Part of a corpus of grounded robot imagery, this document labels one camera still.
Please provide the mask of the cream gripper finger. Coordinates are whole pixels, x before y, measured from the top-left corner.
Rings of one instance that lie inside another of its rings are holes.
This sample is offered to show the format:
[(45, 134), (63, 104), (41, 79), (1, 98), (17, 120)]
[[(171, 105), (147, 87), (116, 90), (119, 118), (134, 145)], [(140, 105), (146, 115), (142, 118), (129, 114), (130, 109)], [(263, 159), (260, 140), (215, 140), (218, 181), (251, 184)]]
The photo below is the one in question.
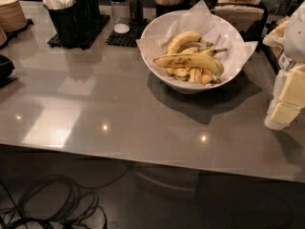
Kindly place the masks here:
[(273, 130), (283, 130), (290, 126), (300, 114), (301, 108), (289, 103), (271, 101), (264, 124)]
[(288, 72), (279, 100), (299, 108), (305, 107), (305, 65), (295, 66)]

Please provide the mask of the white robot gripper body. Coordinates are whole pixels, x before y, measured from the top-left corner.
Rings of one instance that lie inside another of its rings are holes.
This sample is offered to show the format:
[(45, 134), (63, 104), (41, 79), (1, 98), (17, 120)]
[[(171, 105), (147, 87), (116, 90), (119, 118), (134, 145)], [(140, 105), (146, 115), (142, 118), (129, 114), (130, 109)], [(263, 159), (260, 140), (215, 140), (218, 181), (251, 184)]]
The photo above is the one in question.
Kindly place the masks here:
[(305, 2), (288, 20), (281, 23), (263, 39), (269, 47), (279, 47), (283, 53), (278, 59), (281, 70), (288, 71), (297, 63), (305, 62)]

